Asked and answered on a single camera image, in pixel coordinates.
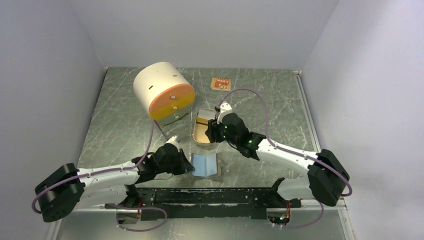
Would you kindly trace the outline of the gold oval tray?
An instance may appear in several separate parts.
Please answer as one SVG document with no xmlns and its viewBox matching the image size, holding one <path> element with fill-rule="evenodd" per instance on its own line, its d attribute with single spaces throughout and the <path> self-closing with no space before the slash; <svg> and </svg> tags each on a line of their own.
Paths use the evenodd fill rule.
<svg viewBox="0 0 424 240">
<path fill-rule="evenodd" d="M 196 123 L 196 116 L 195 116 L 193 134 L 192 134 L 194 143 L 198 146 L 209 146 L 211 145 L 211 142 L 206 135 L 208 125 Z"/>
</svg>

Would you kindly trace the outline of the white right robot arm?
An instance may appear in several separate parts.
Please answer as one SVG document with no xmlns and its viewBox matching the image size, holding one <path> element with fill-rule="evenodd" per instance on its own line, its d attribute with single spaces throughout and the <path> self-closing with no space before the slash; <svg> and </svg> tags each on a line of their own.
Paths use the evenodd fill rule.
<svg viewBox="0 0 424 240">
<path fill-rule="evenodd" d="M 236 113 L 227 114 L 222 121 L 208 120 L 205 135 L 211 143 L 227 142 L 246 158 L 281 164 L 302 176 L 275 182 L 276 190 L 269 197 L 275 207 L 293 199 L 315 199 L 334 207 L 348 187 L 350 176 L 332 151 L 305 151 L 270 141 L 266 135 L 248 130 Z"/>
</svg>

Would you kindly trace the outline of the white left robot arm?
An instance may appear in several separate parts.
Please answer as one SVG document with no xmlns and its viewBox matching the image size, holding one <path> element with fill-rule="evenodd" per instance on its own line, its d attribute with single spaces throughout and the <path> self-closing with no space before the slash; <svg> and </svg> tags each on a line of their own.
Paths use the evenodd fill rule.
<svg viewBox="0 0 424 240">
<path fill-rule="evenodd" d="M 45 223 L 94 205 L 132 208 L 139 200 L 136 184 L 152 181 L 162 173 L 177 176 L 194 170 L 183 149 L 171 143 L 114 166 L 76 168 L 66 163 L 35 187 L 31 207 Z"/>
</svg>

